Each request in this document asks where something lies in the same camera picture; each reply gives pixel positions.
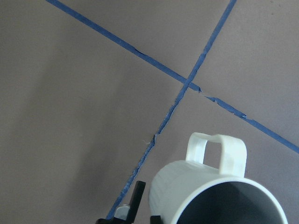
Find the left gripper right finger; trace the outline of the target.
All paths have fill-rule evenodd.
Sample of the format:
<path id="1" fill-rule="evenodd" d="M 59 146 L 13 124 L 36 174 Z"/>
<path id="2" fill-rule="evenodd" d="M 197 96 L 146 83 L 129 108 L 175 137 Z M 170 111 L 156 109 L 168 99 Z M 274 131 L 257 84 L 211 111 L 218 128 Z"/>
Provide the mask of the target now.
<path id="1" fill-rule="evenodd" d="M 151 211 L 150 224 L 163 224 L 160 211 Z"/>

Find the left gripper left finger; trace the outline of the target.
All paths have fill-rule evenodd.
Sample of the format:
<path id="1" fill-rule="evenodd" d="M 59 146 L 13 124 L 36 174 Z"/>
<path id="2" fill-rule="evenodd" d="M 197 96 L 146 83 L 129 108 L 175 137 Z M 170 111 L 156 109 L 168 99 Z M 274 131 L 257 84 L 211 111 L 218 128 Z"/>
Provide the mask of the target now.
<path id="1" fill-rule="evenodd" d="M 137 181 L 129 204 L 119 206 L 110 219 L 100 218 L 96 224 L 132 224 L 135 221 L 146 182 Z"/>

